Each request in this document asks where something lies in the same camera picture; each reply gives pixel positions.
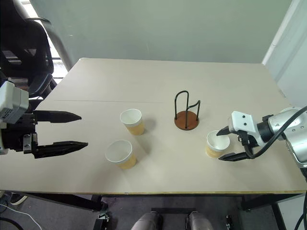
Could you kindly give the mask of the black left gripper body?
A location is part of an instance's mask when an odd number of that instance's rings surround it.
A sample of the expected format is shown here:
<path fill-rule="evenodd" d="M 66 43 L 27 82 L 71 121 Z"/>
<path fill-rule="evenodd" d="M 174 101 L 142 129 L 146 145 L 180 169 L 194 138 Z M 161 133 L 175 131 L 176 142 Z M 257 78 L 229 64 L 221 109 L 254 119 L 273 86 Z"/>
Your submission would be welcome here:
<path fill-rule="evenodd" d="M 38 120 L 34 113 L 23 114 L 15 124 L 1 123 L 0 154 L 5 155 L 8 150 L 14 150 L 35 156 L 38 147 L 35 131 L 37 123 Z"/>

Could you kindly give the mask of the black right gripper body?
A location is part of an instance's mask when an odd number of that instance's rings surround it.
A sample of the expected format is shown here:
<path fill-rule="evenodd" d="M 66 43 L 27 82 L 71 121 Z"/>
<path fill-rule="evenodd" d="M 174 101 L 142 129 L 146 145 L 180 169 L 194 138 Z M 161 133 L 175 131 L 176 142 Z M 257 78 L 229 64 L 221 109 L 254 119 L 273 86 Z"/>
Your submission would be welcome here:
<path fill-rule="evenodd" d="M 244 147 L 246 154 L 253 154 L 253 149 L 259 146 L 256 139 L 246 131 L 239 130 L 232 133 L 238 136 L 238 140 Z"/>

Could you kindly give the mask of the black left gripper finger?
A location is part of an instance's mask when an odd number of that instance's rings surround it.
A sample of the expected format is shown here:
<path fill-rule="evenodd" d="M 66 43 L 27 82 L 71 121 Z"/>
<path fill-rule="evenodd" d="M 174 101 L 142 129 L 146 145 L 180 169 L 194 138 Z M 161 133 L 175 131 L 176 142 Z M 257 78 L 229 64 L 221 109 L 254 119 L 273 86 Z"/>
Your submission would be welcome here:
<path fill-rule="evenodd" d="M 80 116 L 66 111 L 33 111 L 33 114 L 38 122 L 68 123 L 82 119 Z"/>
<path fill-rule="evenodd" d="M 62 141 L 51 145 L 37 146 L 33 151 L 35 159 L 66 155 L 88 146 L 87 142 Z"/>

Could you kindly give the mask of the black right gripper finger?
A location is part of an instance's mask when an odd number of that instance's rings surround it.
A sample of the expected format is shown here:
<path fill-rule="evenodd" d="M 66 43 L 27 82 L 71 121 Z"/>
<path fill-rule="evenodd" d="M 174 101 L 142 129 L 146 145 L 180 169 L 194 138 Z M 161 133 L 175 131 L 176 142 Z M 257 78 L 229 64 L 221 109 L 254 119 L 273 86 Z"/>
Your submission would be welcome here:
<path fill-rule="evenodd" d="M 224 135 L 228 135 L 228 134 L 231 134 L 231 131 L 229 130 L 229 127 L 226 126 L 226 127 L 222 128 L 221 130 L 219 130 L 216 135 L 217 136 L 224 136 Z"/>
<path fill-rule="evenodd" d="M 245 153 L 228 153 L 218 158 L 221 161 L 241 161 L 245 159 L 250 159 L 250 157 Z"/>

